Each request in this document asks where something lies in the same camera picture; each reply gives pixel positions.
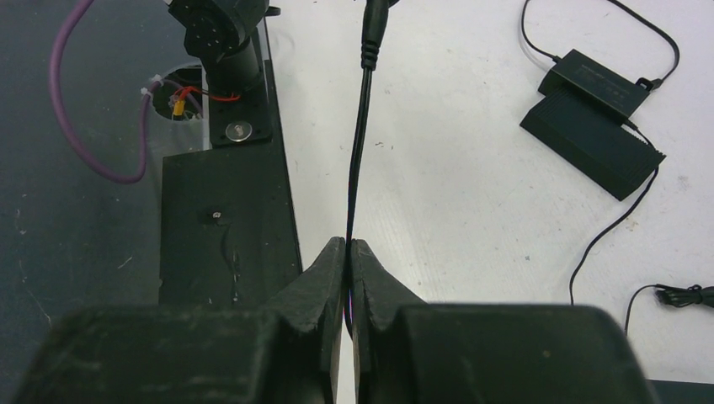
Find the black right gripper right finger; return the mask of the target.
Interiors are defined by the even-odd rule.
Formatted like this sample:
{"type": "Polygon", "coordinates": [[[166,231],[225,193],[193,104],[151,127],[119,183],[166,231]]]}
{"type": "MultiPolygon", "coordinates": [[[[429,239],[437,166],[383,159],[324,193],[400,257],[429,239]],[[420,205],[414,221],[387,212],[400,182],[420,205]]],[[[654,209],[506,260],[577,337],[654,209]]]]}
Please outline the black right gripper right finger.
{"type": "Polygon", "coordinates": [[[359,403],[654,403],[623,331],[592,306],[436,304],[350,245],[359,403]]]}

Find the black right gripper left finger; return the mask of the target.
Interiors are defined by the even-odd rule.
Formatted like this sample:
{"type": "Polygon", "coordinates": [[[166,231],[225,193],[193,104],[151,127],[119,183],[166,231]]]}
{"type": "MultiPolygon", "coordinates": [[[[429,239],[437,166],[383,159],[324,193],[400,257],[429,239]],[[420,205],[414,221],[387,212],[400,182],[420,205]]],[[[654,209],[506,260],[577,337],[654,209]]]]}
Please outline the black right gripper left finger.
{"type": "Polygon", "coordinates": [[[66,316],[16,403],[333,403],[345,241],[256,307],[105,306],[66,316]]]}

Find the black network switch box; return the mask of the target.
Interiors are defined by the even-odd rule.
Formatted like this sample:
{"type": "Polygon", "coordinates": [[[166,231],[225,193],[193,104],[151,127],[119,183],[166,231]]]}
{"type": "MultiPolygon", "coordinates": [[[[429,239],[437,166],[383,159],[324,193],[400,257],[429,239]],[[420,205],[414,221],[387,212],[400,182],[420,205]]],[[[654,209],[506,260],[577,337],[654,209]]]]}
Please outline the black network switch box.
{"type": "Polygon", "coordinates": [[[662,404],[714,404],[713,384],[673,380],[650,380],[662,404]]]}

